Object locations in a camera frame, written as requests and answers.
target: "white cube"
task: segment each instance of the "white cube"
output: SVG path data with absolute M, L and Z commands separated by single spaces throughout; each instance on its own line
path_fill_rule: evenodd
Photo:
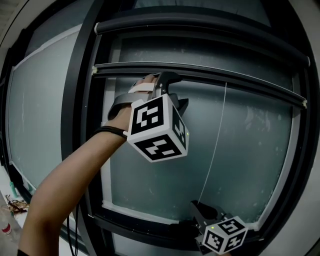
M 127 141 L 148 161 L 159 162 L 188 154 L 189 131 L 168 94 L 131 104 Z
M 237 216 L 205 228 L 202 245 L 221 255 L 240 247 L 247 235 L 246 224 Z

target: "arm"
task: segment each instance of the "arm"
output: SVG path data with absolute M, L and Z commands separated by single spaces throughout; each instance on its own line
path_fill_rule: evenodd
M 148 75 L 142 82 L 155 82 Z M 106 125 L 128 130 L 131 108 L 123 108 Z M 40 184 L 32 197 L 22 229 L 19 249 L 29 256 L 58 255 L 63 221 L 102 165 L 126 140 L 110 132 L 100 132 L 59 164 Z

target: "glass pane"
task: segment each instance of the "glass pane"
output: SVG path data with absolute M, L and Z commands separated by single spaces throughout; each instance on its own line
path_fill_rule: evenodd
M 51 38 L 82 24 L 93 2 L 94 0 L 77 0 L 46 20 L 33 32 L 25 56 Z
M 167 62 L 206 66 L 245 74 L 292 90 L 292 72 L 289 67 L 266 55 L 224 42 L 193 38 L 190 35 L 148 36 L 116 40 L 112 48 L 112 62 Z
M 107 79 L 105 97 L 127 92 L 136 80 L 117 78 L 114 84 L 114 78 Z M 198 200 L 204 187 L 224 88 L 182 81 L 172 84 L 170 92 L 189 98 L 182 117 L 190 132 L 188 156 L 150 163 L 126 143 L 110 159 L 111 194 L 116 206 L 181 221 L 191 219 L 190 201 Z M 290 106 L 227 87 L 217 149 L 201 202 L 219 205 L 247 223 L 257 221 L 281 173 L 291 123 Z
M 164 247 L 158 247 L 143 242 L 131 240 L 129 238 L 113 233 L 114 250 L 117 255 L 121 256 L 201 256 L 199 251 L 175 250 Z
M 78 33 L 26 58 L 13 73 L 8 111 L 12 161 L 35 187 L 62 160 L 62 99 Z
M 260 0 L 137 0 L 135 8 L 153 6 L 191 6 L 215 9 L 244 16 L 271 27 Z

